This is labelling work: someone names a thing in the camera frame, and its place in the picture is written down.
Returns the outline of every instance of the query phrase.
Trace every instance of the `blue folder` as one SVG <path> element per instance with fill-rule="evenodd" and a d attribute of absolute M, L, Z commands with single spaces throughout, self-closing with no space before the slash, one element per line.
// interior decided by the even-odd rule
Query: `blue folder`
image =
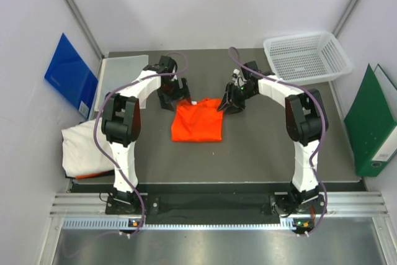
<path fill-rule="evenodd" d="M 98 80 L 62 34 L 44 78 L 88 118 Z"/>

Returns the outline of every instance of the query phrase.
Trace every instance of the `orange cloth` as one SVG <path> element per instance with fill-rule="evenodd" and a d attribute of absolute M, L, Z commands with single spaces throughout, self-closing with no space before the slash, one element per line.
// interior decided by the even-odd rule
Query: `orange cloth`
<path fill-rule="evenodd" d="M 221 99 L 205 98 L 196 105 L 182 100 L 176 108 L 171 127 L 174 142 L 222 141 L 223 111 L 216 111 Z"/>
<path fill-rule="evenodd" d="M 105 173 L 108 173 L 108 172 L 110 172 L 110 171 L 104 171 L 104 172 L 93 173 L 93 174 L 87 174 L 87 175 L 79 175 L 79 176 L 76 176 L 75 178 L 76 178 L 76 179 L 90 178 L 90 177 L 99 176 L 99 175 L 101 175 L 101 174 L 105 174 Z"/>

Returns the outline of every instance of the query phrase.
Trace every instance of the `green binder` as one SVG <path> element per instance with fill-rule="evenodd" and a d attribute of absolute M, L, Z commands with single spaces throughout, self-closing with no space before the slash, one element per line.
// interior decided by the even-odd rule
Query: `green binder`
<path fill-rule="evenodd" d="M 368 65 L 345 118 L 355 172 L 377 176 L 397 150 L 397 89 L 380 65 Z"/>

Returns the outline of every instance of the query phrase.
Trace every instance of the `white plastic basket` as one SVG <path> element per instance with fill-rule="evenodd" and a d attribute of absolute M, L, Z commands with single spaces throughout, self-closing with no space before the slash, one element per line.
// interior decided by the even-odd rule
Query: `white plastic basket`
<path fill-rule="evenodd" d="M 306 85 L 332 81 L 353 69 L 330 32 L 270 38 L 263 46 L 273 73 L 286 82 Z"/>

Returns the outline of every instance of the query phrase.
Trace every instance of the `white wall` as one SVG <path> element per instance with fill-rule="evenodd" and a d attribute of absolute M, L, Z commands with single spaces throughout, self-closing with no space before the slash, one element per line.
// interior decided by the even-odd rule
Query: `white wall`
<path fill-rule="evenodd" d="M 332 30 L 349 0 L 75 0 L 102 51 L 260 48 Z"/>
<path fill-rule="evenodd" d="M 336 81 L 345 113 L 353 103 L 368 63 L 381 64 L 397 83 L 396 15 L 396 0 L 361 0 L 341 33 L 339 40 L 355 64 L 352 74 Z M 397 158 L 368 182 L 370 187 L 382 192 L 397 230 Z"/>
<path fill-rule="evenodd" d="M 99 60 L 63 0 L 0 0 L 1 264 L 33 264 L 54 193 L 65 189 L 61 128 L 82 121 L 45 80 L 64 32 L 96 73 Z"/>

